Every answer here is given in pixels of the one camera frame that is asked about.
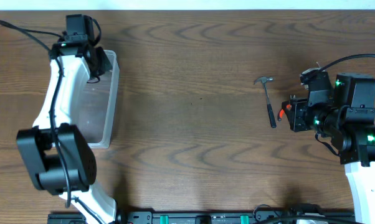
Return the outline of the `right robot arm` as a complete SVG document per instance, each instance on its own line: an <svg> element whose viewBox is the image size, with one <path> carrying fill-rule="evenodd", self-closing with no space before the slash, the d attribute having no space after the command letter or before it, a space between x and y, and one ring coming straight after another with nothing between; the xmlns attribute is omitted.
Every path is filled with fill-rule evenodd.
<svg viewBox="0 0 375 224"><path fill-rule="evenodd" d="M330 139L326 146L344 167L356 221L375 223L375 78L339 73L331 82L327 72L314 68L300 81L308 96L292 95L281 105L290 129Z"/></svg>

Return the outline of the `red handled cutting pliers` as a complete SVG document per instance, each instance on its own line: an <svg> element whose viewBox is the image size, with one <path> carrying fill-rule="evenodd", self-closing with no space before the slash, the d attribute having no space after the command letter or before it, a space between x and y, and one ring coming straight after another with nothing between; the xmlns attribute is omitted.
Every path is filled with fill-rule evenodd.
<svg viewBox="0 0 375 224"><path fill-rule="evenodd" d="M282 118L283 118L283 115L285 115L286 114L286 110L287 111L290 111L291 110L291 105L286 105L285 107L282 107L281 109L280 109L280 111L278 112L278 116L277 116L277 120L278 121L281 121L282 120Z"/></svg>

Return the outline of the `small claw hammer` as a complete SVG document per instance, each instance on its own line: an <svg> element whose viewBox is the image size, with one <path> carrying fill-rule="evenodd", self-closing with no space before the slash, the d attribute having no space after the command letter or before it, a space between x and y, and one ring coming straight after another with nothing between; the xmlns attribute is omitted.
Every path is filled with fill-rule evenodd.
<svg viewBox="0 0 375 224"><path fill-rule="evenodd" d="M267 103L267 114L268 114L270 126L272 128L276 128L277 124L276 124L275 116L274 116L273 109L272 109L272 104L270 102L270 98L269 98L268 90L267 90L267 83L272 82L272 81L273 81L273 77L259 77L254 81L254 84L256 83L262 84L264 93L265 93L266 103Z"/></svg>

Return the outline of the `clear plastic container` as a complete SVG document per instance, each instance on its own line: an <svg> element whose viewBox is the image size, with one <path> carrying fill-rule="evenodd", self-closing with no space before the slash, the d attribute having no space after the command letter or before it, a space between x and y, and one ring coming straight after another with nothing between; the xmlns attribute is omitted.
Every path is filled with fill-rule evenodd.
<svg viewBox="0 0 375 224"><path fill-rule="evenodd" d="M115 116L120 68L116 53L111 50L105 53L112 69L104 73L98 83L87 84L80 99L77 126L92 149L110 146Z"/></svg>

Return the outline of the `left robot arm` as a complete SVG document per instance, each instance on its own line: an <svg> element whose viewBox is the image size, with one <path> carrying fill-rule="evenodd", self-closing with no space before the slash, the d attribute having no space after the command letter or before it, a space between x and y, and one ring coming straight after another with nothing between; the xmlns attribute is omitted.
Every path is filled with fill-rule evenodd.
<svg viewBox="0 0 375 224"><path fill-rule="evenodd" d="M66 30L48 49L51 77L42 109L16 143L33 186L74 205L87 223L115 223L116 201L97 181L97 163L79 130L83 89L112 69L95 35L98 22L87 15L66 17Z"/></svg>

